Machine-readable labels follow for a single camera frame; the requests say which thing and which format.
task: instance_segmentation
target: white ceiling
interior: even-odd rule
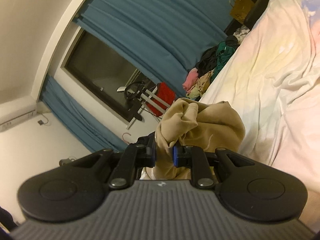
[[[0,104],[29,95],[44,49],[71,0],[0,0]]]

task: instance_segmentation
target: blue curtain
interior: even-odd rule
[[[124,141],[89,114],[50,76],[44,82],[41,100],[89,151],[125,150]]]
[[[202,53],[226,38],[229,0],[87,0],[74,19],[178,96]]]

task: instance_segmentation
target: window frame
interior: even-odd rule
[[[71,53],[68,56],[68,59],[66,63],[64,64],[65,70],[67,70],[72,76],[74,76],[82,85],[84,85],[91,93],[93,93],[98,99],[100,99],[103,103],[105,103],[107,106],[109,106],[113,111],[115,111],[117,114],[119,114],[122,118],[124,118],[126,121],[130,122],[133,119],[132,114],[130,114],[130,110],[123,107],[120,103],[118,103],[116,100],[114,100],[111,96],[109,96],[107,93],[101,91],[99,87],[97,87],[92,81],[90,81],[89,78],[87,78],[84,74],[82,74],[80,71],[78,71],[76,68],[73,68],[71,65],[69,65],[69,61],[71,60],[74,52],[77,49],[77,46],[81,42],[84,35],[86,35],[88,32],[83,30],[81,35],[76,41],[76,44],[71,50]]]

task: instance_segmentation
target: silver screw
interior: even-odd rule
[[[111,185],[114,187],[122,187],[127,183],[124,178],[115,178],[111,181]]]
[[[199,180],[198,180],[198,184],[199,184],[201,187],[208,187],[208,186],[213,185],[213,180],[210,179],[210,178],[202,178],[202,179],[199,179]]]

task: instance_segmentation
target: bed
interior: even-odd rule
[[[270,0],[202,103],[228,101],[246,130],[239,153],[299,178],[300,217],[320,230],[320,0]]]

